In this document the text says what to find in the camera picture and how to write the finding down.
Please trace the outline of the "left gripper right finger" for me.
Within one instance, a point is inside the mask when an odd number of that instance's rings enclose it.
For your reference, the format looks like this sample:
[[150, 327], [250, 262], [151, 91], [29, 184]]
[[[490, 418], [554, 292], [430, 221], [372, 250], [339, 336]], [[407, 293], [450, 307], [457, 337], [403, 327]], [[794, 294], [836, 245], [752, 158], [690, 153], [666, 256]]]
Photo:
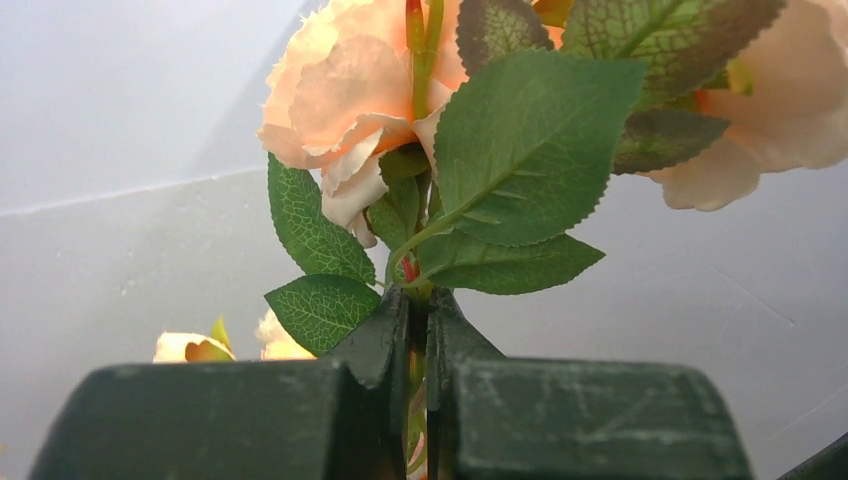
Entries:
[[504, 356], [453, 293], [430, 300], [433, 479], [748, 479], [732, 416], [700, 371]]

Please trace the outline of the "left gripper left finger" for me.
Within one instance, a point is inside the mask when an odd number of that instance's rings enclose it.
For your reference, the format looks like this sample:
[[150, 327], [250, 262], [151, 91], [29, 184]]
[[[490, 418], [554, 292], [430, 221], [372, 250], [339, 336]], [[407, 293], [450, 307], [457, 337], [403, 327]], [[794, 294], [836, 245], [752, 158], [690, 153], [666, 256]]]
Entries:
[[389, 289], [327, 355], [126, 364], [69, 396], [33, 479], [402, 479], [408, 299]]

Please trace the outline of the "white rose stem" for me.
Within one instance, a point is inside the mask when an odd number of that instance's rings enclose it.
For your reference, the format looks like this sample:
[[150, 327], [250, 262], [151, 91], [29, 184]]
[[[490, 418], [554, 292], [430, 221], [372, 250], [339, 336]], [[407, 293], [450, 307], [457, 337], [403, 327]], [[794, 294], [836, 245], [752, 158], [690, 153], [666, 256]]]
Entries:
[[[269, 309], [254, 331], [261, 346], [261, 361], [315, 360], [316, 357], [298, 344]], [[153, 363], [232, 362], [232, 350], [224, 320], [220, 317], [209, 336], [189, 332], [161, 333], [156, 341]]]

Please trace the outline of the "peach rose stem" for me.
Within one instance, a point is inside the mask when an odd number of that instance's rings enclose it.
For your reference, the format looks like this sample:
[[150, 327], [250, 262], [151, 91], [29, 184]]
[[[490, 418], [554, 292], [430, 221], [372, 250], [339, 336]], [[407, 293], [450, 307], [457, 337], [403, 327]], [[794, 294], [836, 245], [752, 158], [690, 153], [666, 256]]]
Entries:
[[408, 299], [402, 479], [428, 473], [430, 300], [521, 295], [602, 258], [614, 176], [709, 212], [847, 157], [843, 1], [331, 1], [268, 76], [258, 138], [302, 276], [266, 295], [316, 359]]

